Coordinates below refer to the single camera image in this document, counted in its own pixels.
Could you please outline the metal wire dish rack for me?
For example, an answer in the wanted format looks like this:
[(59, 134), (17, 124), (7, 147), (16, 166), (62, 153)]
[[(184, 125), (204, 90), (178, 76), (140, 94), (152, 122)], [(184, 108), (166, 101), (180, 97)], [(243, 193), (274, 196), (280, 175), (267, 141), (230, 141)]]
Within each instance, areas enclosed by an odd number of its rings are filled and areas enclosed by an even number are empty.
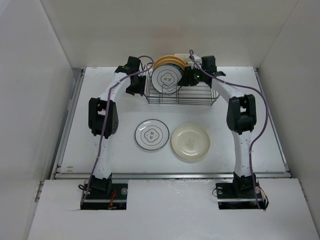
[(213, 105), (220, 97), (219, 93), (203, 82), (195, 86), (179, 86), (173, 94), (158, 92), (151, 83), (153, 69), (146, 74), (144, 96), (150, 104), (185, 104), (185, 105)]

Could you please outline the white plate green rim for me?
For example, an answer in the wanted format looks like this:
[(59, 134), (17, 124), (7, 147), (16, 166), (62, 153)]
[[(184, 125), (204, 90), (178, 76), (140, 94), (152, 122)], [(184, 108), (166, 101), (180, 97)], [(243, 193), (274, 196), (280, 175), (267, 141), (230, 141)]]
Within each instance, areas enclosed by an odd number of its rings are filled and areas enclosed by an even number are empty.
[(135, 142), (146, 151), (157, 151), (163, 148), (170, 138), (168, 126), (158, 119), (147, 119), (135, 129)]

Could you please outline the front yellow plate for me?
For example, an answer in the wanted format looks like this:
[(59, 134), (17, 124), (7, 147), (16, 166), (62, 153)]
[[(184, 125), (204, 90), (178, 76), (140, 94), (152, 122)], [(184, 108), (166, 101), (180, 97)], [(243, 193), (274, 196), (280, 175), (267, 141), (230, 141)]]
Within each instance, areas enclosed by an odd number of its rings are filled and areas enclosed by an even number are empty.
[(185, 67), (187, 67), (187, 64), (183, 60), (180, 60), (177, 58), (163, 58), (163, 59), (159, 59), (155, 62), (154, 66), (153, 66), (153, 70), (155, 70), (156, 68), (158, 68), (160, 66), (167, 65), (167, 64), (178, 66), (182, 70), (184, 70)]

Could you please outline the yellow plate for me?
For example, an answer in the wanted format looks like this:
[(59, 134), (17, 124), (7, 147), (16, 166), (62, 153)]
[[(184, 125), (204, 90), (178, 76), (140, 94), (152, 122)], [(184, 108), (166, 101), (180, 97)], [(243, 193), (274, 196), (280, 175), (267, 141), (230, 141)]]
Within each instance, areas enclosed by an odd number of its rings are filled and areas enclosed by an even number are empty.
[(162, 56), (159, 59), (157, 59), (155, 61), (155, 63), (157, 64), (157, 63), (159, 63), (160, 61), (163, 61), (163, 60), (176, 60), (176, 61), (181, 62), (182, 64), (186, 63), (181, 57), (178, 57), (176, 55), (165, 55), (165, 56)]
[(153, 70), (155, 70), (156, 68), (158, 68), (160, 66), (167, 65), (167, 64), (178, 66), (182, 70), (184, 70), (185, 67), (187, 67), (187, 64), (183, 60), (180, 60), (177, 58), (163, 58), (163, 59), (159, 59), (155, 62), (154, 66), (153, 66)]

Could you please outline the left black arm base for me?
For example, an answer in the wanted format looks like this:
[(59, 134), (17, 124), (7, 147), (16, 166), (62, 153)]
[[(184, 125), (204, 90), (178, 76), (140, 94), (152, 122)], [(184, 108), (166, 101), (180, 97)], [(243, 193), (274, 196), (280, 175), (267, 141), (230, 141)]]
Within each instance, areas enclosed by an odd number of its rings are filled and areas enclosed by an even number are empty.
[(108, 179), (91, 178), (88, 183), (79, 184), (82, 190), (81, 210), (126, 210), (128, 197), (127, 182), (113, 182)]

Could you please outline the rear yellow plate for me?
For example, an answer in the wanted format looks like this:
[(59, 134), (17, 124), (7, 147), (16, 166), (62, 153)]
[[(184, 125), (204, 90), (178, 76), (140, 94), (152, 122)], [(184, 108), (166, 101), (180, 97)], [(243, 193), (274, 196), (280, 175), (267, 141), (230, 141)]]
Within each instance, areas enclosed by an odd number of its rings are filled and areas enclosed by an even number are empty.
[(182, 64), (186, 63), (181, 57), (178, 57), (176, 55), (165, 55), (165, 56), (162, 56), (159, 59), (157, 59), (155, 61), (155, 63), (157, 64), (157, 63), (159, 63), (160, 61), (163, 61), (163, 60), (176, 60), (176, 61), (181, 62)]

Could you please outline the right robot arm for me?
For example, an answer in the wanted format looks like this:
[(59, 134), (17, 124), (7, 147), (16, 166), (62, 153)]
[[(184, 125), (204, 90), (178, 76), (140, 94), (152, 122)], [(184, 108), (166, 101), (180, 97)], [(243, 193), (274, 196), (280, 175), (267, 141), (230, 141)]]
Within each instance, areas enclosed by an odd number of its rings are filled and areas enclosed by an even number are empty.
[(226, 123), (232, 133), (235, 147), (235, 168), (233, 171), (232, 193), (243, 197), (255, 187), (255, 174), (252, 166), (252, 132), (257, 123), (256, 99), (252, 94), (244, 94), (240, 88), (252, 89), (245, 85), (228, 82), (221, 77), (226, 74), (218, 71), (213, 55), (201, 59), (189, 51), (193, 66), (187, 66), (179, 86), (191, 87), (200, 82), (215, 90), (228, 104)]

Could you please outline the white cutlery holder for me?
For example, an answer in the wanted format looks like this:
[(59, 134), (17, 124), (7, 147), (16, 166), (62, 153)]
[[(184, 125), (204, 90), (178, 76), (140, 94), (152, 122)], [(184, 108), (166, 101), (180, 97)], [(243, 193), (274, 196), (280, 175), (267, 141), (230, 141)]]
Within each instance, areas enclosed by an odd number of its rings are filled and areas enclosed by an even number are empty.
[[(174, 56), (181, 58), (188, 67), (193, 66), (194, 62), (190, 59), (190, 54), (189, 53), (175, 53)], [(196, 54), (193, 54), (194, 60), (198, 63), (202, 63), (202, 59), (197, 56)]]

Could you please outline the cream plate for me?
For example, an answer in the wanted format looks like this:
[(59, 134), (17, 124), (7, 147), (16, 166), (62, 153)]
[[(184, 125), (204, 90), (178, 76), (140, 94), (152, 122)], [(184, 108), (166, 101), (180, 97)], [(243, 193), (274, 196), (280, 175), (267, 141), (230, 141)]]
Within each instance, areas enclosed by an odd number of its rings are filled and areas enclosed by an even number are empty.
[(171, 136), (171, 146), (185, 163), (197, 163), (204, 159), (211, 147), (207, 131), (193, 123), (177, 127)]

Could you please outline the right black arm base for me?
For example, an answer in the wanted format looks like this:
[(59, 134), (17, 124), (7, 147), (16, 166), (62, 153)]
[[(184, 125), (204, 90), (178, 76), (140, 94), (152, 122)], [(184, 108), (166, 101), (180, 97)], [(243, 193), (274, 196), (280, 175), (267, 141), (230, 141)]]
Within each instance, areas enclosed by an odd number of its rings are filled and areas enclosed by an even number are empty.
[(253, 187), (249, 187), (243, 193), (236, 193), (231, 182), (218, 182), (212, 194), (214, 192), (216, 192), (215, 196), (220, 210), (266, 210), (270, 203), (258, 184), (255, 186), (255, 193)]

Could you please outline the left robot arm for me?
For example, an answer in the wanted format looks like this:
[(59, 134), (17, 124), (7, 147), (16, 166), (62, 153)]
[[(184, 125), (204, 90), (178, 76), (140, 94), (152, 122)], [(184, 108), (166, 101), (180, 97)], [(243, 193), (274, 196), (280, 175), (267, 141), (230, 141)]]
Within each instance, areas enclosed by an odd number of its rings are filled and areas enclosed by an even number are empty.
[(92, 97), (88, 103), (88, 127), (97, 137), (97, 156), (94, 161), (86, 190), (94, 192), (100, 198), (111, 195), (111, 167), (104, 143), (118, 130), (119, 118), (117, 98), (123, 93), (143, 94), (145, 91), (147, 69), (141, 69), (141, 56), (129, 56), (125, 65), (116, 68), (113, 80), (98, 97)]

